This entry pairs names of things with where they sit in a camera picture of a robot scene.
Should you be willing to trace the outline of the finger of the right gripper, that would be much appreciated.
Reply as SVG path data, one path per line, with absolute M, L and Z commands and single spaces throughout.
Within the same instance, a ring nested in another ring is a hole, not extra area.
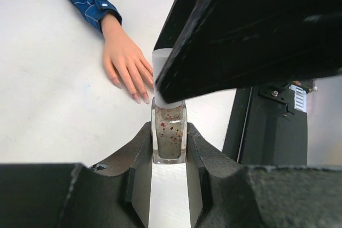
M 156 49 L 173 48 L 197 0 L 174 0 L 156 42 Z
M 341 0 L 197 0 L 157 83 L 167 103 L 341 74 Z

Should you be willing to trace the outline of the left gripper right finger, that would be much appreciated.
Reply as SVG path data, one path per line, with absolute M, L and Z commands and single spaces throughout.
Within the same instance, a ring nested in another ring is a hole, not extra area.
M 192 227 L 341 227 L 341 169 L 243 166 L 188 124 Z

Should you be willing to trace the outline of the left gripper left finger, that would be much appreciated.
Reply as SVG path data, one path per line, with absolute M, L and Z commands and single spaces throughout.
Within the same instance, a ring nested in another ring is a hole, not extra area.
M 148 227 L 151 178 L 150 123 L 91 167 L 2 164 L 1 227 Z

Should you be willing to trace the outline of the white nail polish cap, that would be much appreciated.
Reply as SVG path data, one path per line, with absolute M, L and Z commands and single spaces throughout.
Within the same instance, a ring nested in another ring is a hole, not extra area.
M 164 65 L 167 62 L 172 50 L 172 48 L 162 48 L 156 49 L 152 52 L 152 66 L 154 70 L 154 102 L 157 107 L 163 109 L 173 109 L 182 105 L 181 101 L 176 101 L 169 104 L 166 103 L 157 87 L 157 83 L 162 77 L 162 72 L 164 71 Z

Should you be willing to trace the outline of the clear nail polish bottle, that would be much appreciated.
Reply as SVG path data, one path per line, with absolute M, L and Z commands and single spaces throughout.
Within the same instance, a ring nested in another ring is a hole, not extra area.
M 187 124 L 184 101 L 175 108 L 161 108 L 152 100 L 151 138 L 155 164 L 181 164 L 186 161 Z

